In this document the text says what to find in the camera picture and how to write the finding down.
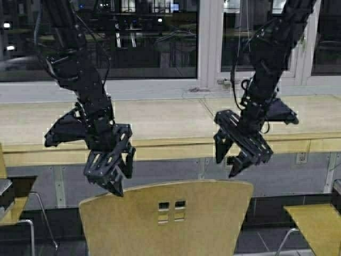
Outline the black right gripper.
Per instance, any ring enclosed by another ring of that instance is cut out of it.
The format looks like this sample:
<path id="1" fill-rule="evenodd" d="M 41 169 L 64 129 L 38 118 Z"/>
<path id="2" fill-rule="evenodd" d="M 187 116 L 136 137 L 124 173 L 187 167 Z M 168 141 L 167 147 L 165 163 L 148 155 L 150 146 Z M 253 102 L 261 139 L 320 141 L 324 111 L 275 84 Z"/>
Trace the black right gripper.
<path id="1" fill-rule="evenodd" d="M 214 122 L 218 125 L 218 132 L 214 135 L 216 163 L 222 162 L 233 144 L 240 149 L 239 155 L 232 157 L 229 178 L 252 164 L 266 163 L 272 157 L 273 151 L 260 133 L 247 134 L 239 129 L 239 115 L 235 112 L 229 109 L 218 111 Z"/>

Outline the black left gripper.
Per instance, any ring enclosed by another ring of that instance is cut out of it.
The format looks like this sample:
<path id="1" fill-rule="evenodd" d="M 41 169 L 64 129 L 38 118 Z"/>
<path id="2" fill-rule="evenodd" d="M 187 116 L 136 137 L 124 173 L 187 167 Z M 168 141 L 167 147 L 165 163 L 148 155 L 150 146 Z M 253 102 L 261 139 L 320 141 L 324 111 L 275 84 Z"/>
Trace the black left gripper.
<path id="1" fill-rule="evenodd" d="M 133 175 L 133 159 L 136 152 L 130 138 L 133 135 L 129 124 L 115 125 L 114 148 L 109 151 L 92 150 L 84 169 L 88 182 L 107 187 L 112 194 L 123 197 L 123 179 Z"/>

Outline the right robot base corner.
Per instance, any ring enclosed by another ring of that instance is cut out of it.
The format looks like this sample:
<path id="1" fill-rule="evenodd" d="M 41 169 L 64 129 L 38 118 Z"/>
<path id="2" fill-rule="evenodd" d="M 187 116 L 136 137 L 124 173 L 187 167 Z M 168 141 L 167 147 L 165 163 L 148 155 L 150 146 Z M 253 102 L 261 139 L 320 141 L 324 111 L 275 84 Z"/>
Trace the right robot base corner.
<path id="1" fill-rule="evenodd" d="M 337 179 L 332 187 L 331 203 L 334 208 L 340 213 L 341 210 L 341 180 Z"/>

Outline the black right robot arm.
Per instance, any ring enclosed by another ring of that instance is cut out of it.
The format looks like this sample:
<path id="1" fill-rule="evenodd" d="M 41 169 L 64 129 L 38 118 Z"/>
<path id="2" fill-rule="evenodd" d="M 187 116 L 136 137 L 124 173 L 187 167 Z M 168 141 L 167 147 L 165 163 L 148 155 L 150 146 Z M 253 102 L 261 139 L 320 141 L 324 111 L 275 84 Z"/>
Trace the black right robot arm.
<path id="1" fill-rule="evenodd" d="M 277 97 L 277 86 L 315 4 L 286 1 L 280 16 L 265 23 L 248 41 L 255 73 L 242 81 L 240 113 L 220 110 L 214 118 L 219 126 L 214 135 L 216 162 L 222 162 L 233 144 L 240 148 L 239 155 L 232 159 L 231 178 L 251 165 L 270 160 L 273 151 L 262 136 L 266 122 L 299 123 L 297 114 Z"/>

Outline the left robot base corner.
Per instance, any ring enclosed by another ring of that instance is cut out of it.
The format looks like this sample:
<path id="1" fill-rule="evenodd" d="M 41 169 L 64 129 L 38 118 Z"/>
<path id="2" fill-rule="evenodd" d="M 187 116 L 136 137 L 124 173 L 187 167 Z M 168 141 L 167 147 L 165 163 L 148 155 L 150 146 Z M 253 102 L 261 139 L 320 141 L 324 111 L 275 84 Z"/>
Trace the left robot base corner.
<path id="1" fill-rule="evenodd" d="M 14 204 L 14 187 L 10 179 L 1 179 L 1 216 Z"/>

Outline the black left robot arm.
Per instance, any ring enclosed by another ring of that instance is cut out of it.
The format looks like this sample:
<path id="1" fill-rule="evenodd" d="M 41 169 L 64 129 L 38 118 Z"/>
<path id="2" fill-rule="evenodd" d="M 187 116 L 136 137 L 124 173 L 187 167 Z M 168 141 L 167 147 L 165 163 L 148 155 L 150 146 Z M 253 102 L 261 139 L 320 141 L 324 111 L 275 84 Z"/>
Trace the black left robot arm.
<path id="1" fill-rule="evenodd" d="M 135 148 L 129 124 L 115 122 L 112 101 L 104 81 L 89 58 L 86 34 L 90 29 L 77 15 L 71 1 L 41 1 L 34 42 L 46 12 L 58 40 L 54 54 L 37 51 L 39 62 L 58 86 L 73 91 L 74 108 L 60 117 L 45 135 L 45 146 L 83 140 L 89 155 L 84 175 L 108 192 L 122 197 L 123 180 L 132 177 Z"/>

